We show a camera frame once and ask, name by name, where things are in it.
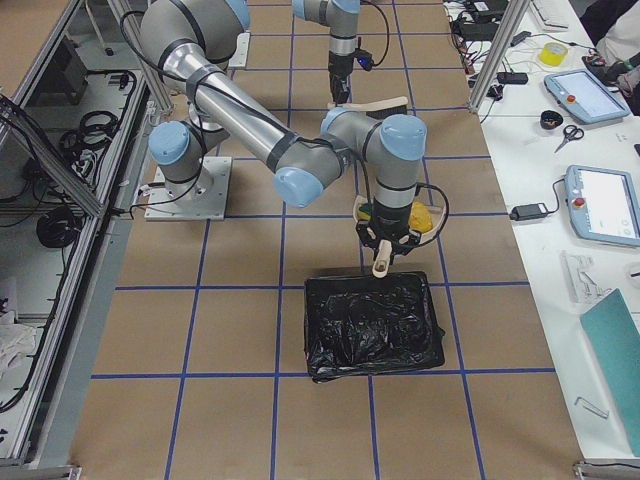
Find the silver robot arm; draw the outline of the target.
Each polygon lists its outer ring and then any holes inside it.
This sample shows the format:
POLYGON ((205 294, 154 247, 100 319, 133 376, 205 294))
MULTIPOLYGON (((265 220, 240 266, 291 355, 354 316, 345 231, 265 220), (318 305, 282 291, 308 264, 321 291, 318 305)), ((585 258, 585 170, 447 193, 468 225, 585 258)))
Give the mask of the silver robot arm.
POLYGON ((419 247, 421 235, 409 219, 425 153, 424 122, 407 114, 379 120, 336 107, 323 119, 318 138, 299 135, 222 71, 249 25, 243 1, 156 1, 142 15, 142 54, 166 84, 267 166, 290 206, 314 202, 353 162, 371 164, 375 191, 369 221, 356 226, 361 243, 386 262, 419 247))
POLYGON ((354 63, 365 71, 374 67, 372 55, 361 48, 358 38, 359 1, 293 0, 297 18, 329 29, 328 73, 332 102, 344 104, 349 99, 349 78, 354 63))

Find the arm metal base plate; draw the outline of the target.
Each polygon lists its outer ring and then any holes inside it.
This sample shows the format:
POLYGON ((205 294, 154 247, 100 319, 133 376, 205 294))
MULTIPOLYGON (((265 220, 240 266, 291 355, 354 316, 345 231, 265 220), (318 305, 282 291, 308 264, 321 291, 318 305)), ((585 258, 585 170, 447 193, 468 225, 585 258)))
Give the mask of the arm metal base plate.
POLYGON ((236 50, 228 61, 230 69, 245 69, 249 58, 251 32, 243 32, 237 36, 236 50))
POLYGON ((147 221, 222 221, 225 218, 232 158, 206 156, 197 180, 184 184, 167 182, 160 167, 145 209, 147 221))

